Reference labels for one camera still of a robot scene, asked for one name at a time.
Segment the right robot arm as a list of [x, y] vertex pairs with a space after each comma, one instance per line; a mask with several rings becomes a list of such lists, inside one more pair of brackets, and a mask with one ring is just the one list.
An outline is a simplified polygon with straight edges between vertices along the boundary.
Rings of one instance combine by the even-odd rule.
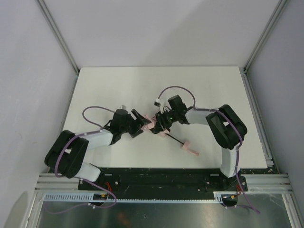
[[187, 107], [179, 95], [171, 97], [168, 102], [171, 108], [156, 113], [150, 131], [153, 134], [170, 132], [175, 122], [209, 126], [222, 150], [219, 185], [227, 189], [232, 183], [239, 182], [239, 148], [247, 127], [234, 110], [228, 104], [219, 109]]

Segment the pink folding umbrella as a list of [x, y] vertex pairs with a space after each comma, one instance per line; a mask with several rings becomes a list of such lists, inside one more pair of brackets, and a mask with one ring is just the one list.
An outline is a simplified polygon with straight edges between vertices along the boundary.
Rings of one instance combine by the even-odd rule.
[[160, 127], [160, 130], [158, 131], [156, 129], [156, 124], [157, 124], [156, 116], [149, 117], [147, 115], [144, 115], [144, 118], [146, 120], [150, 121], [150, 123], [148, 123], [148, 124], [146, 124], [142, 127], [143, 131], [151, 131], [153, 134], [156, 134], [156, 135], [158, 135], [162, 138], [170, 137], [171, 139], [180, 143], [181, 148], [184, 151], [186, 151], [186, 152], [188, 152], [192, 155], [199, 156], [199, 153], [197, 151], [190, 149], [190, 142], [189, 141], [181, 141], [181, 140], [177, 139], [176, 137], [174, 137], [170, 134], [170, 131], [168, 129], [162, 129], [162, 127]]

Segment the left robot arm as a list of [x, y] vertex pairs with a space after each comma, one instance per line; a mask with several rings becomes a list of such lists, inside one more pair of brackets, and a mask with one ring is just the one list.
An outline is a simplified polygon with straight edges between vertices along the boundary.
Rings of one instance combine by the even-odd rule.
[[44, 163], [58, 177], [80, 178], [95, 182], [101, 174], [100, 168], [84, 162], [88, 150], [110, 146], [127, 133], [132, 138], [143, 133], [143, 128], [151, 123], [136, 110], [131, 113], [117, 109], [106, 126], [92, 132], [75, 133], [64, 130], [47, 153]]

